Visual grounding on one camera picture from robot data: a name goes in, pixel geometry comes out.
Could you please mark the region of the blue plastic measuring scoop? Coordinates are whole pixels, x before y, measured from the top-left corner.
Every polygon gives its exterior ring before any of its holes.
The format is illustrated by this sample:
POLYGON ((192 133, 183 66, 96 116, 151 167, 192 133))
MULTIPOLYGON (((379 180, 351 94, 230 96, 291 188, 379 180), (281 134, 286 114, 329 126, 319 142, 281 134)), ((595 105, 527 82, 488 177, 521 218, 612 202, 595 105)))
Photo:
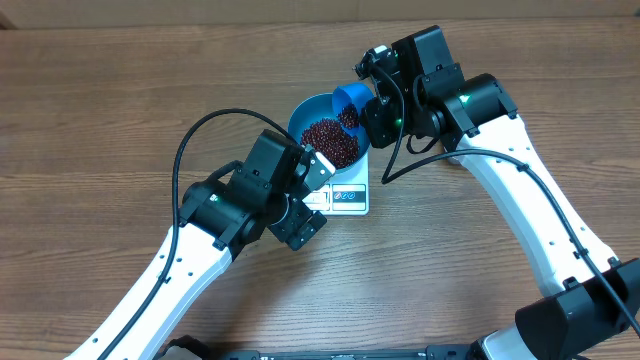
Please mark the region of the blue plastic measuring scoop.
MULTIPOLYGON (((355 107, 358 109, 359 119, 360 119, 360 115, 362 114, 363 108, 365 107, 366 103, 369 100, 371 100, 373 97, 374 95, 369 89, 369 87, 360 82, 338 86, 332 93, 332 97, 331 97, 332 109, 338 120, 338 114, 341 112, 341 110, 349 104, 354 104, 355 107)), ((350 136, 355 136, 360 129, 360 122, 359 122, 359 127, 354 130, 347 130, 343 126, 342 128, 350 136)))

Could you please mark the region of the teal metal bowl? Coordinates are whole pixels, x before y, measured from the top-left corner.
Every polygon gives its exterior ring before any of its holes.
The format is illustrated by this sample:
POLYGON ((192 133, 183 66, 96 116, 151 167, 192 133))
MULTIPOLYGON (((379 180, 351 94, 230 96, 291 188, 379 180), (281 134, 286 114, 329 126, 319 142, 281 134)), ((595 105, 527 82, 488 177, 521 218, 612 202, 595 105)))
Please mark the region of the teal metal bowl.
MULTIPOLYGON (((332 109, 331 97, 332 95, 329 93, 312 96, 302 102, 292 113, 288 124, 288 132, 302 147, 306 146, 301 144, 301 135, 305 129, 323 118, 337 120, 332 109)), ((368 154, 370 142, 362 127, 360 127, 355 136, 358 138, 360 147, 358 161, 365 153, 368 154)))

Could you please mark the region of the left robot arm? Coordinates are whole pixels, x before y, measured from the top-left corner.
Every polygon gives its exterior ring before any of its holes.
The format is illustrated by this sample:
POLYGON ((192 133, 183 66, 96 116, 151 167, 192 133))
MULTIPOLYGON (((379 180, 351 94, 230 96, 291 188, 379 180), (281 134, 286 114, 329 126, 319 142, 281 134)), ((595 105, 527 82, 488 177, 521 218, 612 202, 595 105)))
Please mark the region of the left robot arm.
POLYGON ((335 172, 311 146, 263 131, 245 161, 189 187, 149 266, 71 358, 154 358, 193 302, 265 230, 297 251, 325 225, 303 200, 335 172))

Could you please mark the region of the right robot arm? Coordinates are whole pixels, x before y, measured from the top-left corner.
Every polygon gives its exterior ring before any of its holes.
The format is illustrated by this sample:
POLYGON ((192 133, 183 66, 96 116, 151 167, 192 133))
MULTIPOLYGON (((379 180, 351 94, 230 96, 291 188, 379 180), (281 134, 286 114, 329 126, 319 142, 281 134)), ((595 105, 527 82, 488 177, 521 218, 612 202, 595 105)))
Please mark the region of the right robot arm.
POLYGON ((427 138, 489 194, 531 266, 541 299, 508 327, 430 357, 580 359, 639 327, 639 263, 622 261, 585 224, 536 153, 501 82, 466 78, 437 26, 365 52, 356 64, 375 95, 360 122, 371 144, 394 150, 427 138))

